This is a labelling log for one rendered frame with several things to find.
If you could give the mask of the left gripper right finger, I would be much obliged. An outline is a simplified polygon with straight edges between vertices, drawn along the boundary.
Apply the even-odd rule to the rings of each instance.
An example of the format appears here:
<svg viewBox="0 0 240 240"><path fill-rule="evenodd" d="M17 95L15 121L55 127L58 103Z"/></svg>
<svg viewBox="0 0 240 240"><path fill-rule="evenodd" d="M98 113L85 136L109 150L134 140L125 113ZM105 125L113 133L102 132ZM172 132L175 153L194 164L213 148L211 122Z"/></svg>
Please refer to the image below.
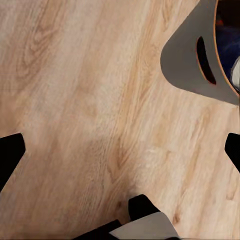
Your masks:
<svg viewBox="0 0 240 240"><path fill-rule="evenodd" d="M226 139L224 150L240 172L240 135L229 133Z"/></svg>

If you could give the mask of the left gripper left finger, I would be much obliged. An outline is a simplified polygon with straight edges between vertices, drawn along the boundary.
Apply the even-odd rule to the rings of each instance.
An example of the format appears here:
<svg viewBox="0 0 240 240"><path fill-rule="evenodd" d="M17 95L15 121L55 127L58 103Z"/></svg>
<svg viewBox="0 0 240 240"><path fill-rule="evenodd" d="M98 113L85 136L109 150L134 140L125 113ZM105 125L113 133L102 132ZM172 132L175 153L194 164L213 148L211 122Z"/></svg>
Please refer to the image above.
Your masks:
<svg viewBox="0 0 240 240"><path fill-rule="evenodd" d="M0 192L26 151L21 133L0 138Z"/></svg>

